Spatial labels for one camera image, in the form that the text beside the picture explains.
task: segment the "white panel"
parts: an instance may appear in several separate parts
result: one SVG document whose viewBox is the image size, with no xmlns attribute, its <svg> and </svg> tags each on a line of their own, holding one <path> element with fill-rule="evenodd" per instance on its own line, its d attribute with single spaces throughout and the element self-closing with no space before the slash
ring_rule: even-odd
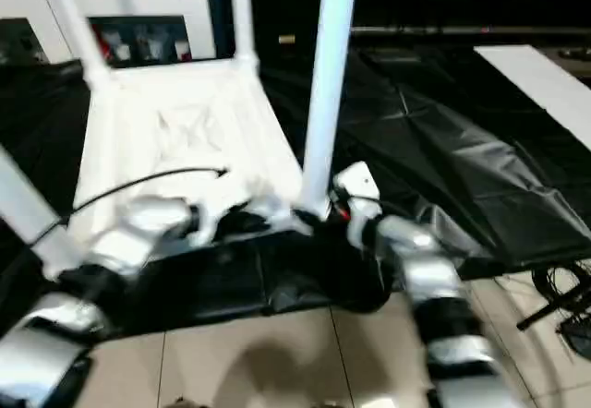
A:
<svg viewBox="0 0 591 408">
<path fill-rule="evenodd" d="M 591 150 L 591 90 L 587 86 L 528 45 L 475 50 Z"/>
<path fill-rule="evenodd" d="M 0 18 L 26 18 L 51 63 L 72 58 L 46 0 L 0 0 Z"/>
<path fill-rule="evenodd" d="M 48 0 L 60 25 L 66 25 L 56 7 Z M 208 0 L 76 0 L 85 16 L 183 16 L 194 58 L 215 57 Z M 65 29 L 68 42 L 69 31 Z"/>
</svg>

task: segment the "metal rod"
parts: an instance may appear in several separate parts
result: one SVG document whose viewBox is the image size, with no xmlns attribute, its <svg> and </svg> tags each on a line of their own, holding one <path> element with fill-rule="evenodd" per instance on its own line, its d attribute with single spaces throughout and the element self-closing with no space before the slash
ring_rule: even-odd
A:
<svg viewBox="0 0 591 408">
<path fill-rule="evenodd" d="M 26 244 L 58 219 L 55 212 L 37 192 L 17 164 L 0 146 L 0 215 Z M 43 262 L 43 273 L 48 279 L 62 270 L 79 265 L 82 250 L 63 227 L 55 228 L 33 252 Z"/>
<path fill-rule="evenodd" d="M 252 7 L 250 0 L 232 0 L 234 14 L 235 56 L 240 62 L 246 62 L 255 68 L 259 59 L 255 52 L 254 34 L 252 31 Z"/>
<path fill-rule="evenodd" d="M 80 13 L 75 0 L 55 0 L 74 39 L 74 46 L 84 66 L 84 80 L 93 89 L 107 79 L 109 69 L 94 40 L 89 22 Z"/>
<path fill-rule="evenodd" d="M 576 27 L 511 27 L 511 26 L 453 26 L 437 25 L 391 25 L 391 26 L 354 26 L 352 36 L 398 36 L 398 35 L 580 35 L 591 36 L 591 28 Z"/>
<path fill-rule="evenodd" d="M 344 65 L 355 0 L 320 0 L 301 205 L 326 214 Z"/>
<path fill-rule="evenodd" d="M 531 327 L 534 323 L 538 322 L 542 318 L 552 314 L 558 308 L 563 306 L 564 304 L 569 304 L 575 302 L 576 299 L 579 297 L 580 294 L 584 293 L 586 290 L 589 289 L 589 282 L 582 282 L 576 285 L 572 290 L 563 295 L 559 296 L 558 298 L 549 302 L 546 306 L 541 307 L 538 311 L 536 311 L 531 316 L 524 318 L 521 322 L 517 323 L 516 327 L 519 331 L 525 331 L 529 327 Z"/>
</svg>

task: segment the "white frame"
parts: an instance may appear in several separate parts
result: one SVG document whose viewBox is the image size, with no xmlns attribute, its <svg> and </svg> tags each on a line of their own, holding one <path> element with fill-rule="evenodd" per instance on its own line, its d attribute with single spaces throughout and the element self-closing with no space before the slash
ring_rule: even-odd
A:
<svg viewBox="0 0 591 408">
<path fill-rule="evenodd" d="M 72 58 L 47 0 L 0 0 L 0 21 L 3 18 L 25 18 L 50 63 Z"/>
<path fill-rule="evenodd" d="M 100 57 L 88 23 L 78 12 L 74 0 L 59 2 L 72 27 L 73 40 L 77 48 L 82 50 L 85 79 L 93 91 L 100 89 L 108 83 L 110 70 Z M 248 2 L 238 3 L 238 0 L 234 2 L 235 27 L 239 30 L 236 33 L 238 53 L 235 64 L 240 71 L 254 72 L 257 57 L 253 49 L 250 5 Z M 321 0 L 320 6 L 319 40 L 314 64 L 302 188 L 302 204 L 318 215 L 323 211 L 331 169 L 353 2 L 354 0 Z M 571 129 L 591 149 L 591 134 L 580 134 L 581 129 L 588 127 L 586 113 L 587 106 L 591 103 L 589 89 L 530 47 L 477 48 L 476 51 L 513 80 L 535 102 L 545 107 L 560 123 Z M 54 212 L 26 183 L 18 167 L 3 151 L 0 151 L 0 173 L 4 180 L 0 184 L 4 186 L 0 187 L 0 214 L 23 240 L 28 241 L 34 231 L 38 231 L 40 222 L 36 216 L 42 215 L 45 220 L 51 220 L 52 216 L 55 217 Z M 19 207 L 27 212 L 19 212 Z M 60 251 L 77 251 L 76 242 L 63 231 L 56 232 L 48 239 L 53 241 L 53 249 L 36 246 L 36 253 L 46 267 L 56 267 L 63 263 Z"/>
</svg>

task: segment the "tile floor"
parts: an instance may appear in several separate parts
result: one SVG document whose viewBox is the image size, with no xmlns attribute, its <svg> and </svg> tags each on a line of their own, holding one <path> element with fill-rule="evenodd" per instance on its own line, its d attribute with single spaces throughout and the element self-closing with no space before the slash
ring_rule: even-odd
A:
<svg viewBox="0 0 591 408">
<path fill-rule="evenodd" d="M 529 273 L 469 293 L 526 407 L 590 406 L 591 362 L 554 333 L 560 316 L 514 327 L 544 304 Z M 213 408 L 427 408 L 422 354 L 394 294 L 371 315 L 319 309 L 107 343 L 77 408 L 165 408 L 181 396 Z"/>
</svg>

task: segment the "black sheet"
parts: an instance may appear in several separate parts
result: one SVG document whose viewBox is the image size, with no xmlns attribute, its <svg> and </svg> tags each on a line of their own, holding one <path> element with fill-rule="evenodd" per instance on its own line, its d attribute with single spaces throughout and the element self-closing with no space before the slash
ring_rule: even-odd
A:
<svg viewBox="0 0 591 408">
<path fill-rule="evenodd" d="M 78 177 L 88 91 L 78 65 L 30 71 L 0 89 L 9 108 L 0 139 L 62 211 Z M 261 70 L 300 160 L 310 75 L 309 58 Z M 588 151 L 469 49 L 350 53 L 333 170 L 359 160 L 383 198 L 450 249 L 465 279 L 591 254 Z M 4 265 L 12 258 L 3 251 Z M 23 301 L 42 285 L 30 264 L 37 274 L 21 274 Z M 390 271 L 342 237 L 284 234 L 151 265 L 124 334 L 328 304 L 367 311 L 392 285 Z"/>
</svg>

